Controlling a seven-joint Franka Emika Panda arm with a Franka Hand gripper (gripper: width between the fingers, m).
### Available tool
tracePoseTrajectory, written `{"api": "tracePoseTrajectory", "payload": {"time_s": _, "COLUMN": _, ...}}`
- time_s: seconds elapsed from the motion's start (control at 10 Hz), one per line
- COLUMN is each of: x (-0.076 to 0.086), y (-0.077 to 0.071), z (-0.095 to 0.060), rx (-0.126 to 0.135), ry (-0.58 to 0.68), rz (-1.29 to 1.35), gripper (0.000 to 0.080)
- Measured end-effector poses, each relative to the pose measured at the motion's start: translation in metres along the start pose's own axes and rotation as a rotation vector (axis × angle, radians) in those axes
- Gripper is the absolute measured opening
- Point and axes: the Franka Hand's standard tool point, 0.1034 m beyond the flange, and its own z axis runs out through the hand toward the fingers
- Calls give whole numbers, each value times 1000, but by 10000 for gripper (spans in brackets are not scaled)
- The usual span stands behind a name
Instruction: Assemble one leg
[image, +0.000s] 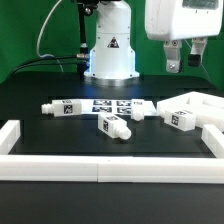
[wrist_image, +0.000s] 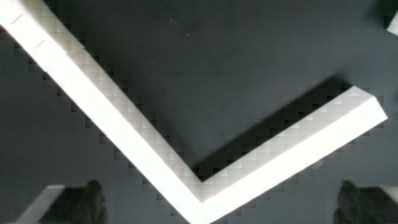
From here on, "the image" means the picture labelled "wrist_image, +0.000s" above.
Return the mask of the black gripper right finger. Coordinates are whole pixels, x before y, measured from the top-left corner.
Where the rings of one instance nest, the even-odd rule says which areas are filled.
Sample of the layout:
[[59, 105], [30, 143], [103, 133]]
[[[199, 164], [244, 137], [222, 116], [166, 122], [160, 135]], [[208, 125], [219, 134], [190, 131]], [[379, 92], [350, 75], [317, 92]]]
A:
[[343, 181], [333, 224], [398, 224], [398, 186], [357, 187]]

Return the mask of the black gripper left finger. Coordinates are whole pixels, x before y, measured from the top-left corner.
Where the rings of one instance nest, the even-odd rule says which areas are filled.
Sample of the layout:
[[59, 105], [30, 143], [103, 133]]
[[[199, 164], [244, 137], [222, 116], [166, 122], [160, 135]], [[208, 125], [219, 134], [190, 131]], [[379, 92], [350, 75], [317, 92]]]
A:
[[13, 224], [109, 224], [102, 184], [50, 185]]

